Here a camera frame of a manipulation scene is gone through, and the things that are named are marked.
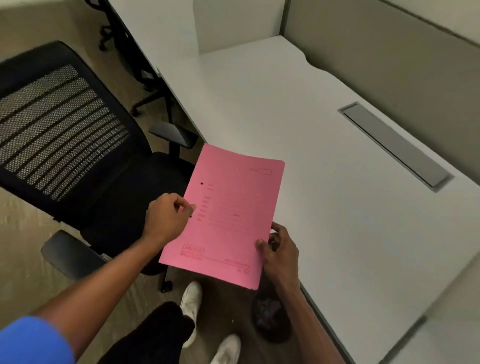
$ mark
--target blue shirt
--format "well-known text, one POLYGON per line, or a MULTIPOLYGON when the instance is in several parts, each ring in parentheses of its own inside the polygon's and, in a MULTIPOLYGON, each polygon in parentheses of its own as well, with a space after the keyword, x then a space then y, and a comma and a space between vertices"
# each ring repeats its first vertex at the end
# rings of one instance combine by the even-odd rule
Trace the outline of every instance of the blue shirt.
POLYGON ((1 364, 74 364, 68 342, 39 317, 22 317, 0 331, 1 364))

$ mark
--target black pants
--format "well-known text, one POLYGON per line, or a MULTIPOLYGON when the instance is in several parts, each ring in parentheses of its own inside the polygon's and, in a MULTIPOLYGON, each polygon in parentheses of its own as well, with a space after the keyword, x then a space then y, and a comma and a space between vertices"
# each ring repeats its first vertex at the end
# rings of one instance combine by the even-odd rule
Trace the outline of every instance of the black pants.
POLYGON ((176 303, 166 302, 117 341, 98 364, 178 364, 181 347, 194 328, 176 303))

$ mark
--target office chair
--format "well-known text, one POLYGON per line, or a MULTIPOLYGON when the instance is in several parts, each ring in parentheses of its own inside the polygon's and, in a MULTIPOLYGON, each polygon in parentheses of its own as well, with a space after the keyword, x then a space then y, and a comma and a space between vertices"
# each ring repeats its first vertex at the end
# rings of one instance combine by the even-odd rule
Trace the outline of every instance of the office chair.
POLYGON ((144 85, 147 91, 156 90, 151 95, 145 97, 143 100, 135 103, 130 110, 132 116, 139 116, 139 107, 149 104, 162 97, 165 98, 165 105, 167 108, 168 122, 172 123, 172 93, 165 84, 162 78, 158 77, 147 58, 144 56, 138 45, 136 44, 130 32, 118 17, 115 10, 111 7, 107 0, 99 0, 99 4, 107 15, 113 35, 115 48, 118 51, 120 62, 123 67, 130 73, 138 82, 144 85))
MULTIPOLYGON (((85 2, 93 9, 98 10, 103 12, 103 8, 100 3, 94 3, 92 0, 85 0, 85 2)), ((105 43, 108 42, 110 39, 113 38, 113 34, 111 32, 111 26, 110 25, 102 25, 100 27, 100 41, 98 43, 98 48, 102 51, 107 50, 107 47, 105 47, 105 43)))
MULTIPOLYGON (((150 201, 183 195, 193 165, 180 159, 194 133, 167 122, 151 132, 170 154, 152 153, 135 120, 83 60, 53 42, 0 63, 0 186, 80 231, 64 231, 43 256, 72 279, 115 257, 142 234, 150 201)), ((163 273, 156 256, 142 271, 163 273)))

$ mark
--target pink file cover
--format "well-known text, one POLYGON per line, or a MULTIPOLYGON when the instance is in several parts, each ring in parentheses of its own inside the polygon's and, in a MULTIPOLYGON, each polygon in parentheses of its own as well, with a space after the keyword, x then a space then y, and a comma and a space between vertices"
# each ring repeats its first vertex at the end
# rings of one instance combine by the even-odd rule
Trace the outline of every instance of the pink file cover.
POLYGON ((205 144, 185 192, 197 209, 160 263, 258 289, 255 241, 268 240, 284 167, 205 144))

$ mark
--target white sneaker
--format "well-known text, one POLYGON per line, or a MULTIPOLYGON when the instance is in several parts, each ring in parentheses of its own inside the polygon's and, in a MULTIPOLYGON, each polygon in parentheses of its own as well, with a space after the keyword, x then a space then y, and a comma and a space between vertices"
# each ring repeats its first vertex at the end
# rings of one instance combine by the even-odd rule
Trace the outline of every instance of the white sneaker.
POLYGON ((197 315, 202 303, 202 286, 193 281, 190 283, 181 298, 180 308, 185 316, 190 317, 195 323, 195 328, 189 339, 183 343, 184 348, 188 348, 197 337, 197 315))
POLYGON ((241 342, 238 335, 227 336, 216 352, 210 364, 237 364, 240 357, 241 342))

